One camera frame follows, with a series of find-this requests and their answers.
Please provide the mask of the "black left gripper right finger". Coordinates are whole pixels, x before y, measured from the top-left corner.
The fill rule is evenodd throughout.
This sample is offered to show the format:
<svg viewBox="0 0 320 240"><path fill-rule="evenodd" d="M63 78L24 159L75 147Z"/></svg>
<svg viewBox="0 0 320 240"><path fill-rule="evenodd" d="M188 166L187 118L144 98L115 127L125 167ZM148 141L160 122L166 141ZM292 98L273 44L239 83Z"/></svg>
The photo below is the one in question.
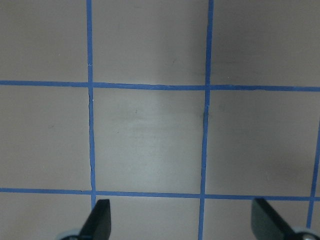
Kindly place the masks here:
<svg viewBox="0 0 320 240"><path fill-rule="evenodd" d="M264 199L251 202L250 226L256 240L298 240L295 232L277 211Z"/></svg>

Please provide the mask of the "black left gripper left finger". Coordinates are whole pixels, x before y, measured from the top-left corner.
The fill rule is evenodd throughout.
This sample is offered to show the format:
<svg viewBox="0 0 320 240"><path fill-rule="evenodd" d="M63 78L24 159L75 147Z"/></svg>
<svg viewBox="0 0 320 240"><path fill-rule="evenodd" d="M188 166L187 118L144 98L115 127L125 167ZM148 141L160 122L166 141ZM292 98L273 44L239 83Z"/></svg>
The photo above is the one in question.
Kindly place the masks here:
<svg viewBox="0 0 320 240"><path fill-rule="evenodd" d="M110 200L100 199L96 202L78 236L80 240L108 240L111 229Z"/></svg>

